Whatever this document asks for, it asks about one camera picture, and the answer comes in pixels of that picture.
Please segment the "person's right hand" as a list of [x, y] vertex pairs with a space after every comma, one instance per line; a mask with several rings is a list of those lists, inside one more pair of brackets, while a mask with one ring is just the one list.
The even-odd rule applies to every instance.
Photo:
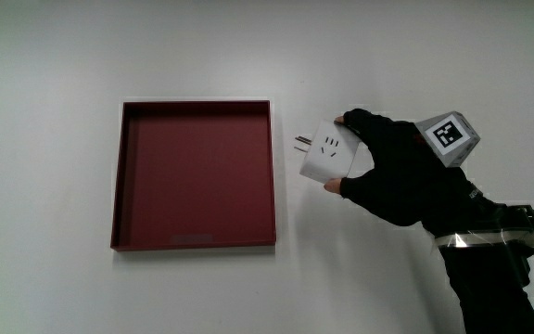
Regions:
[[473, 230], [502, 205], [486, 199], [460, 168], [447, 168], [412, 122], [354, 109], [335, 122], [356, 133], [374, 168], [356, 178], [336, 178], [324, 188], [398, 226], [420, 222], [439, 237]]

